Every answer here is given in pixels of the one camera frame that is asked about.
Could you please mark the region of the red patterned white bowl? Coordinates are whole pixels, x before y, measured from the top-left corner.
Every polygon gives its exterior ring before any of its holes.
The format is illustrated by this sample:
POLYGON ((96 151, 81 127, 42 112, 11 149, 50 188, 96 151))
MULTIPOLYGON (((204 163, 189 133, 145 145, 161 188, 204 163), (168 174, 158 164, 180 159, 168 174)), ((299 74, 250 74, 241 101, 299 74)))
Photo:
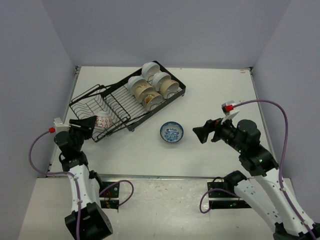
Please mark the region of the red patterned white bowl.
POLYGON ((96 115, 95 127, 108 129, 113 125, 111 117, 105 111, 99 111, 96 115))

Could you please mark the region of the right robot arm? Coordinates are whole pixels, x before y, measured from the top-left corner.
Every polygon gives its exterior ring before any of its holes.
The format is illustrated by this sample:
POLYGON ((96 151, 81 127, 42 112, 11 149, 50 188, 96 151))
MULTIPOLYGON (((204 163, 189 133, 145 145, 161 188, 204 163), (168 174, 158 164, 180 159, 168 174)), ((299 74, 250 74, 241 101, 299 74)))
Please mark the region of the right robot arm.
POLYGON ((266 196, 256 190, 240 171, 226 175, 223 191, 227 196, 243 199, 266 222, 275 240, 316 240, 320 225, 300 207, 296 199, 287 200, 292 193, 280 176, 280 167, 272 154, 260 144, 261 132, 255 122, 241 120, 234 126, 222 118, 207 120, 193 132, 204 144, 209 133, 212 142, 224 141, 239 153, 239 161, 259 183, 266 196))

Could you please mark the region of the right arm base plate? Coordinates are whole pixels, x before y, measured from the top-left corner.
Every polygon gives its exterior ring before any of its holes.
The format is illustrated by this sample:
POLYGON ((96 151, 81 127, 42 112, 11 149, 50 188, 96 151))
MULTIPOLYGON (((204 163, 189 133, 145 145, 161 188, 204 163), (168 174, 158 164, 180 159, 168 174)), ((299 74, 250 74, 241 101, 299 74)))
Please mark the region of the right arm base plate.
MULTIPOLYGON (((210 181, 207 182, 208 190, 223 189, 228 192, 234 193, 234 190, 224 181, 210 181)), ((208 194, 209 207, 215 209, 250 209, 250 205, 243 199, 234 197, 229 193, 223 191, 213 191, 208 194)))

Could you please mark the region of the pale blue bowl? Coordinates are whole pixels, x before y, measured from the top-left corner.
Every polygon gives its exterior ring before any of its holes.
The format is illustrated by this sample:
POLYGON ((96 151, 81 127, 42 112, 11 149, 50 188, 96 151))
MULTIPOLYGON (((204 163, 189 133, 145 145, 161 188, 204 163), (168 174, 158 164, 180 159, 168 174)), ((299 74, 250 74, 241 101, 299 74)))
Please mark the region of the pale blue bowl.
POLYGON ((160 66, 156 62, 147 62, 142 66, 141 75, 148 80, 160 71, 160 66))
POLYGON ((147 81, 141 75, 132 76, 128 79, 127 89, 132 95, 134 95, 136 88, 141 84, 145 84, 146 82, 147 81))
POLYGON ((160 90, 162 83, 170 79, 171 79, 171 75, 168 74, 167 72, 162 72, 162 71, 158 72, 153 76, 152 86, 158 92, 160 90))

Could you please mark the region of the blue floral white bowl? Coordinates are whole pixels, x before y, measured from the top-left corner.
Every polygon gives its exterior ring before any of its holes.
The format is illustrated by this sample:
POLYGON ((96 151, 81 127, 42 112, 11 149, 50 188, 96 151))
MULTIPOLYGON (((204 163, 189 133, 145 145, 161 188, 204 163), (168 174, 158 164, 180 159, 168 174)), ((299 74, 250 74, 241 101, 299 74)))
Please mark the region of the blue floral white bowl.
POLYGON ((165 122, 159 130, 161 138, 167 143, 178 143, 184 136, 183 127, 175 121, 165 122))

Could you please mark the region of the pale blue bowl rear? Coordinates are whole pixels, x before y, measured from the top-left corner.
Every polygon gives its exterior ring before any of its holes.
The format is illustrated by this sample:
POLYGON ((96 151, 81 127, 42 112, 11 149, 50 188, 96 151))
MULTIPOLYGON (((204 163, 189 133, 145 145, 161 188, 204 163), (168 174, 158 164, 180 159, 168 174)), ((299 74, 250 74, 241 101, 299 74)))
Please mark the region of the pale blue bowl rear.
POLYGON ((160 71, 160 66, 156 62, 147 62, 142 66, 141 75, 148 80, 160 71))

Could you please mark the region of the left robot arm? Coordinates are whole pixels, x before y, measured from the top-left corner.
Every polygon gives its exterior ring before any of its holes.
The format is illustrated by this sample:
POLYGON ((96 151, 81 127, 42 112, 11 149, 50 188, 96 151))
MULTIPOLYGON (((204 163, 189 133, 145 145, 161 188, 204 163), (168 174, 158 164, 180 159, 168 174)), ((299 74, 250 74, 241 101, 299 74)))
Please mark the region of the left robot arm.
POLYGON ((88 159, 82 151, 84 141, 93 135, 97 117, 70 120, 64 124, 54 119, 54 142, 60 149, 59 162, 71 187, 72 206, 64 219, 75 240, 103 240, 113 234, 113 228, 103 212, 100 197, 104 184, 97 172, 89 170, 88 159))

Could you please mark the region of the plain beige bowl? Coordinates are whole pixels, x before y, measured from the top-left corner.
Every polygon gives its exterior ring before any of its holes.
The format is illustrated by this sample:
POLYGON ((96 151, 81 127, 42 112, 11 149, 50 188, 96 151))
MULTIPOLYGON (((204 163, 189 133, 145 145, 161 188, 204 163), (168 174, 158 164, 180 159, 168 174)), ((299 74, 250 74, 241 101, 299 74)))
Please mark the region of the plain beige bowl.
POLYGON ((179 89, 179 83, 173 79, 165 80, 160 88, 159 92, 162 94, 164 99, 172 97, 179 89))

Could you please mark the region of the beige bowl brown motif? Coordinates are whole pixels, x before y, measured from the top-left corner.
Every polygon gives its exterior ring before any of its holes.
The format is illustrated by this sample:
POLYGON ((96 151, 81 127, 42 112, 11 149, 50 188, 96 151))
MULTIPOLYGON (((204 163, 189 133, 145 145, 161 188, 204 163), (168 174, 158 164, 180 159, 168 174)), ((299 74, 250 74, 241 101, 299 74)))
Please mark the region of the beige bowl brown motif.
POLYGON ((135 89, 134 96, 136 100, 141 103, 146 95, 154 90, 154 87, 149 83, 142 83, 135 89))

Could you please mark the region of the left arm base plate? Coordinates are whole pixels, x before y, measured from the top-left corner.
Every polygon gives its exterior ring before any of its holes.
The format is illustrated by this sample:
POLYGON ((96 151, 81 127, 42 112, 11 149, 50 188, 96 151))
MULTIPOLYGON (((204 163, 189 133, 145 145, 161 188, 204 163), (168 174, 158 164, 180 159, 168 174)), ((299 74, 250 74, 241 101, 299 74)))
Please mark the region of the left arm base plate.
POLYGON ((102 209, 119 209, 119 192, 120 192, 120 183, 109 187, 114 182, 111 181, 103 181, 102 186, 100 187, 100 192, 107 188, 100 196, 100 205, 102 209))

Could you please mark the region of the beige bowl colourful flower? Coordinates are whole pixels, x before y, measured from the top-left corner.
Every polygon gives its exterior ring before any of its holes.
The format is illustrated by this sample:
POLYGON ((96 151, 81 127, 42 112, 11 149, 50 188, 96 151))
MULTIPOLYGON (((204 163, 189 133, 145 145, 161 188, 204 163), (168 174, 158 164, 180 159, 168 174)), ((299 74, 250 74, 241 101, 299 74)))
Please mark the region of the beige bowl colourful flower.
POLYGON ((151 91, 146 94, 142 100, 142 105, 147 111, 154 110, 163 101, 163 96, 156 92, 151 91))

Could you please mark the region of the pale blue bowl right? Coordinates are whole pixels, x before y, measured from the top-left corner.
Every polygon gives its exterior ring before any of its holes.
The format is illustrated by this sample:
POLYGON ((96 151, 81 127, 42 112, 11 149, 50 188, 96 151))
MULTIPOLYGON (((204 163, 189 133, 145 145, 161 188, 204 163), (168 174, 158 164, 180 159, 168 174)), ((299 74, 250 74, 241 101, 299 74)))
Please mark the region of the pale blue bowl right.
POLYGON ((162 83, 170 79, 171 79, 171 75, 168 74, 167 72, 162 72, 162 71, 158 72, 153 76, 152 86, 158 92, 160 90, 162 83))

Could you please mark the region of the pale blue bowl left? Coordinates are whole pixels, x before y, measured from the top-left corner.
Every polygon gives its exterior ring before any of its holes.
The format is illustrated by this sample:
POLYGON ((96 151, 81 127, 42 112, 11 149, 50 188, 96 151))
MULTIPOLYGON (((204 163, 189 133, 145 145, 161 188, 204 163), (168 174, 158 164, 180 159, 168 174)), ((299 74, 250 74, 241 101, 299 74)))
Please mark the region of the pale blue bowl left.
POLYGON ((146 82, 147 81, 141 75, 132 76, 128 79, 127 89, 132 95, 134 95, 136 88, 141 84, 145 84, 146 82))

